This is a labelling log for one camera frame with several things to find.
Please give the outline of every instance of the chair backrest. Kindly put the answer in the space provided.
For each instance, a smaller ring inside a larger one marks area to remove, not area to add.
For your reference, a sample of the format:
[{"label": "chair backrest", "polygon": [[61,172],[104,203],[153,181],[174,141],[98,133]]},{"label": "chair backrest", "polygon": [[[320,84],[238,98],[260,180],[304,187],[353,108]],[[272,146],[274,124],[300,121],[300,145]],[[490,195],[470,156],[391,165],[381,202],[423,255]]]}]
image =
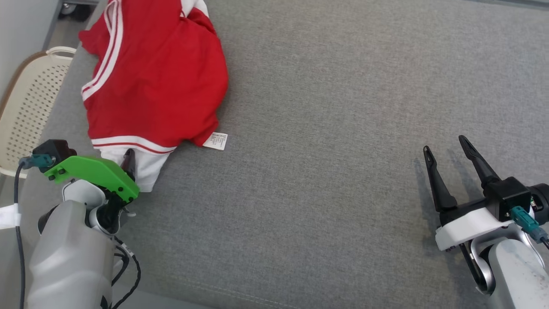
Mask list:
[{"label": "chair backrest", "polygon": [[[70,57],[60,56],[62,52]],[[28,57],[18,67],[0,101],[1,174],[15,176],[19,159],[40,143],[75,52],[70,47],[54,47]],[[26,178],[24,170],[20,177]]]}]

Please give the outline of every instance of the white fabric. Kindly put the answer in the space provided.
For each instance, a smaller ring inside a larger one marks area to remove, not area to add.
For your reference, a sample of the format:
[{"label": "white fabric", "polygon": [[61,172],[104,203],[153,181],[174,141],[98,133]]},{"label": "white fabric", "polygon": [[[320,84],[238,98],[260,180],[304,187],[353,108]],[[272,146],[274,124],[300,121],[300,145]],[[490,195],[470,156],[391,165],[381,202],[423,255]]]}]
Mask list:
[{"label": "white fabric", "polygon": [[141,192],[151,192],[160,174],[160,169],[170,154],[150,153],[142,151],[141,148],[119,146],[100,149],[101,157],[112,160],[120,165],[124,160],[124,154],[129,148],[134,149],[136,154],[136,184],[139,186]]},{"label": "white fabric", "polygon": [[208,8],[206,6],[206,3],[204,0],[181,0],[181,15],[180,17],[187,17],[189,16],[189,13],[193,8],[197,8],[204,13],[207,17],[210,17],[208,15]]},{"label": "white fabric", "polygon": [[107,149],[132,146],[131,148],[139,147],[144,152],[149,152],[153,155],[170,153],[176,147],[162,147],[140,136],[125,135],[105,137],[103,139],[92,139],[93,148]]}]

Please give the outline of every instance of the gray sofa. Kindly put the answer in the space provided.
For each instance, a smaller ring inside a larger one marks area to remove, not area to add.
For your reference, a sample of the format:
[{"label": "gray sofa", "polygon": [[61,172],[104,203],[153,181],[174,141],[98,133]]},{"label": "gray sofa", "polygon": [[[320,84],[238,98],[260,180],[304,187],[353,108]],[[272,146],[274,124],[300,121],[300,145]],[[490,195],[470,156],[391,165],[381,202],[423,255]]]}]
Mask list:
[{"label": "gray sofa", "polygon": [[[545,7],[207,4],[229,69],[217,129],[228,143],[183,143],[131,205],[120,238],[141,289],[219,308],[483,307],[461,253],[437,249],[422,147],[459,202],[482,196],[459,134],[500,176],[549,182]],[[43,134],[81,155],[97,154],[80,96],[96,62],[79,48]],[[30,244],[60,189],[30,173]]]}]

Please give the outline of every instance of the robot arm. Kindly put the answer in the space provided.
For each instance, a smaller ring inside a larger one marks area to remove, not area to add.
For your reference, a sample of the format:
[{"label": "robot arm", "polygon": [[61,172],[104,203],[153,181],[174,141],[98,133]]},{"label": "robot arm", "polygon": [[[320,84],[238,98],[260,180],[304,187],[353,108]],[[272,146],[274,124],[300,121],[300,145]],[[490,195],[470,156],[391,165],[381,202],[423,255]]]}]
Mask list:
[{"label": "robot arm", "polygon": [[549,186],[526,187],[516,178],[501,180],[465,136],[461,146],[475,166],[485,198],[458,205],[425,146],[423,153],[441,226],[440,250],[459,246],[477,290],[494,308],[534,308],[549,304],[549,276],[532,240],[549,249],[539,224],[549,220]]},{"label": "robot arm", "polygon": [[121,168],[110,160],[77,156],[66,141],[48,140],[20,164],[39,167],[56,183],[80,178],[63,187],[63,203],[38,221],[41,236],[29,263],[33,283],[28,308],[111,308],[117,248],[123,250],[125,265],[132,257],[138,269],[135,286],[112,306],[118,308],[141,275],[133,252],[115,236],[128,213],[126,205],[139,194],[133,150],[128,150]]}]

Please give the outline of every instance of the black cable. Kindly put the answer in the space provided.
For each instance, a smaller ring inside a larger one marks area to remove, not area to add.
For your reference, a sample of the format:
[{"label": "black cable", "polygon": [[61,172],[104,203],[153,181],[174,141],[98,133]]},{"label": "black cable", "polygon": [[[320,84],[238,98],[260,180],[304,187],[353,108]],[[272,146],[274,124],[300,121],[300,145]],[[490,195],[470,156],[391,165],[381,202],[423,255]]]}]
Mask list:
[{"label": "black cable", "polygon": [[[122,247],[125,247],[124,243],[118,239],[116,236],[114,236],[114,239],[116,240],[116,242],[118,242]],[[139,266],[139,262],[137,261],[137,258],[135,256],[135,254],[133,254],[133,252],[130,252],[130,255],[132,256],[133,258],[133,261],[136,263],[136,268],[137,268],[137,279],[136,279],[136,282],[133,284],[132,288],[130,289],[130,291],[128,293],[126,293],[126,295],[124,295],[124,297],[122,297],[121,300],[119,300],[116,305],[114,305],[114,307],[112,307],[112,309],[117,309],[126,299],[128,299],[128,297],[130,297],[130,295],[132,295],[133,291],[136,290],[137,288],[137,285],[139,285],[139,281],[141,280],[141,267]]]},{"label": "black cable", "polygon": [[120,253],[114,254],[114,256],[119,256],[122,258],[122,268],[120,269],[118,274],[116,274],[110,286],[113,286],[118,281],[118,279],[120,279],[124,271],[126,271],[126,268],[128,267],[128,265],[130,264],[130,258],[128,258],[128,254],[126,253],[126,251],[124,251],[121,247],[118,247],[118,246],[116,246],[116,248],[121,250],[123,253],[123,254],[120,254]]},{"label": "black cable", "polygon": [[[13,204],[19,203],[19,174],[23,169],[24,164],[20,164],[15,172],[15,181],[13,183]],[[17,237],[17,247],[19,248],[19,263],[21,264],[21,297],[19,300],[19,308],[25,307],[25,255],[23,254],[23,241],[21,240],[21,229],[15,227],[15,236]]]},{"label": "black cable", "polygon": [[549,241],[547,241],[547,239],[545,237],[542,237],[540,240],[547,247],[547,249],[549,249]]}]

